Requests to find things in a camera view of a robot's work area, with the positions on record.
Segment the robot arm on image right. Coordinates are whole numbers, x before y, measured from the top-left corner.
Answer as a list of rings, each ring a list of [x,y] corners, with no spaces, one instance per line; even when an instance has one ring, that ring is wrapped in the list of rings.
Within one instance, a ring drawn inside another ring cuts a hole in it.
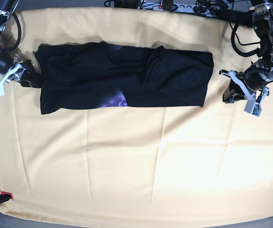
[[[253,0],[253,28],[260,39],[260,47],[249,52],[242,52],[236,45],[236,32],[245,19],[240,19],[232,29],[231,44],[234,51],[242,57],[258,56],[258,61],[252,63],[244,72],[233,72],[230,84],[223,94],[226,104],[240,100],[255,99],[260,102],[268,95],[268,84],[273,82],[273,0]]]

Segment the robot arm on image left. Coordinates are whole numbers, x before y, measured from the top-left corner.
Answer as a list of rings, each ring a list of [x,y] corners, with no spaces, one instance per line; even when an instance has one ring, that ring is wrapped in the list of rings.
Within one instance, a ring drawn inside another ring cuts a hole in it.
[[[43,78],[36,73],[30,60],[18,62],[18,56],[13,56],[21,41],[22,29],[15,9],[18,0],[0,0],[0,37],[8,21],[13,18],[18,29],[18,37],[14,46],[3,47],[0,44],[0,84],[3,82],[18,82],[22,87],[42,88]]]

